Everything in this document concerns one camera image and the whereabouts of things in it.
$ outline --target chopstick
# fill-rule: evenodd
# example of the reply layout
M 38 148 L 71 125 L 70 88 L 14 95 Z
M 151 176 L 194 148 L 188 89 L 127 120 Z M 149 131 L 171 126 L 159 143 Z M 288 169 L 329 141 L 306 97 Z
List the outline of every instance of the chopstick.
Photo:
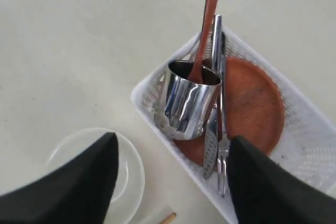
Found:
M 168 215 L 163 221 L 161 221 L 159 224 L 169 224 L 176 218 L 176 213 L 172 212 L 170 215 Z

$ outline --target white plastic basket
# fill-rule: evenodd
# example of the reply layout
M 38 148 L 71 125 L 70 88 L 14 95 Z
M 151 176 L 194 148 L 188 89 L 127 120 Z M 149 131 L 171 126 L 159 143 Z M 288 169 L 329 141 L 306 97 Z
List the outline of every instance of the white plastic basket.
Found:
M 285 170 L 316 189 L 328 193 L 336 182 L 336 128 L 331 122 L 267 60 L 240 40 L 229 29 L 226 35 L 228 56 L 246 59 L 260 67 L 277 84 L 285 104 L 285 125 L 281 138 L 270 155 Z M 173 59 L 193 58 L 199 34 L 173 54 L 153 73 L 142 80 L 132 91 L 131 100 L 159 139 L 182 164 L 200 189 L 231 224 L 238 223 L 230 197 L 217 193 L 217 175 L 209 180 L 202 177 L 202 168 L 189 161 L 174 143 L 166 138 L 153 121 L 156 101 L 166 65 Z

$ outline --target white plate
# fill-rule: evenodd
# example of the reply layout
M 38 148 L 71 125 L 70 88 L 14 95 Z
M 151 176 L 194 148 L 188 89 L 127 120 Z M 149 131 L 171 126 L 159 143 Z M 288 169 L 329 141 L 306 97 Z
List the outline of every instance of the white plate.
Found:
M 127 224 L 138 209 L 145 186 L 145 173 L 138 151 L 120 133 L 103 128 L 83 129 L 62 140 L 46 165 L 48 172 L 67 163 L 106 132 L 115 132 L 119 142 L 119 172 L 105 222 Z

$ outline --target stainless steel cup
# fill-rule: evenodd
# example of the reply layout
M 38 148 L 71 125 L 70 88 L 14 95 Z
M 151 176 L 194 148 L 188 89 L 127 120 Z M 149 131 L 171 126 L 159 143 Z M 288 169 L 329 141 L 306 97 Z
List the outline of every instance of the stainless steel cup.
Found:
M 166 136 L 191 140 L 203 134 L 221 88 L 215 71 L 202 69 L 203 84 L 188 81 L 193 62 L 175 60 L 168 64 L 154 121 Z

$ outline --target white table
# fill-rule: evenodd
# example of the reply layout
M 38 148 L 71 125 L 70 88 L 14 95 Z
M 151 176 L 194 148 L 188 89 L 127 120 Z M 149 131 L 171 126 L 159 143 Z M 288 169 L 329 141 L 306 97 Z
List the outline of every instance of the white table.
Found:
M 335 3 L 219 0 L 217 9 L 333 122 Z M 200 30 L 203 5 L 0 0 L 0 193 L 42 176 L 63 137 L 110 127 L 134 143 L 145 166 L 145 194 L 132 223 L 167 205 L 178 214 L 175 224 L 225 223 L 130 102 L 132 88 Z

